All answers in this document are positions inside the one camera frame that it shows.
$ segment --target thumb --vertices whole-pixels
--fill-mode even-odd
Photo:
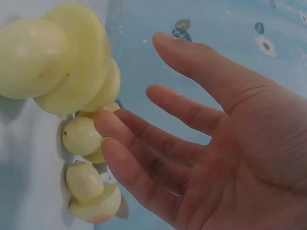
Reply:
[[[153,36],[153,45],[166,64],[201,85],[228,115],[253,95],[281,87],[204,44],[158,32]]]

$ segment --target fingernail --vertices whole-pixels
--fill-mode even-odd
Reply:
[[[155,36],[156,39],[164,40],[164,41],[167,41],[167,42],[177,39],[173,35],[165,33],[165,32],[157,32],[157,33],[154,34],[154,36]]]
[[[111,137],[105,137],[105,138],[103,138],[102,141],[106,141],[106,140],[110,140],[110,139],[112,139],[112,138]]]

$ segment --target finger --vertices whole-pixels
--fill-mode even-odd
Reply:
[[[165,33],[156,33],[153,45],[166,64],[200,84],[228,115],[257,94],[280,87],[207,45],[186,42]]]
[[[115,114],[137,138],[172,161],[192,167],[204,155],[203,145],[166,133],[127,110],[118,110]]]
[[[129,150],[117,140],[106,140],[102,151],[118,181],[142,206],[172,225],[180,207],[180,198],[150,178]]]
[[[104,110],[99,113],[95,127],[103,137],[111,137],[124,145],[149,176],[167,185],[172,192],[178,195],[184,194],[190,175],[189,168],[166,161],[156,154],[109,111]]]
[[[163,86],[149,86],[146,93],[157,106],[187,126],[209,136],[213,134],[219,121],[227,116],[220,110],[206,107]]]

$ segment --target hand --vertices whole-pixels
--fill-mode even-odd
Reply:
[[[157,33],[170,67],[223,111],[162,86],[149,99],[208,145],[172,136],[130,113],[102,111],[104,157],[141,205],[178,230],[307,229],[307,100],[212,48]]]

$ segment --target patterned fabric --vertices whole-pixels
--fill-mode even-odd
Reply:
[[[128,0],[117,56],[122,72],[119,98],[125,108],[167,132],[202,144],[209,141],[150,103],[145,96],[148,85],[162,84],[207,106],[219,105],[162,62],[151,43],[156,31],[206,43],[307,96],[306,0]],[[106,176],[115,181],[110,172]],[[96,225],[96,230],[172,229],[121,190],[129,206],[128,219],[114,218]]]

